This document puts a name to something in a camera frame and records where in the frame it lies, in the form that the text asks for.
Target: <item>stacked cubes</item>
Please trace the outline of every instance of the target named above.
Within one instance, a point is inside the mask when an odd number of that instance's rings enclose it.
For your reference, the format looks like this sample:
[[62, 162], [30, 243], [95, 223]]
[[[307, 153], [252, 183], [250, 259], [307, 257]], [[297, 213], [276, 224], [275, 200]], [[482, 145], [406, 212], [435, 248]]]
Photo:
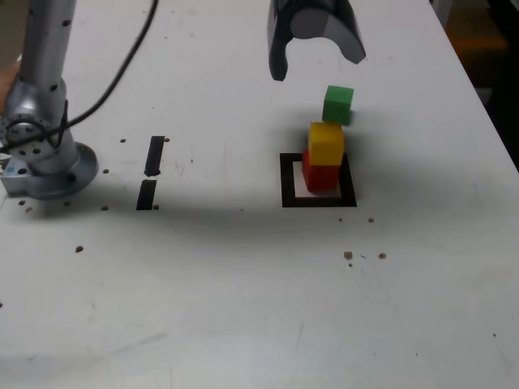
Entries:
[[341, 126], [350, 124], [353, 94], [353, 89], [328, 87], [323, 122], [311, 124], [308, 149], [302, 158], [302, 175], [310, 192], [337, 187], [345, 150]]

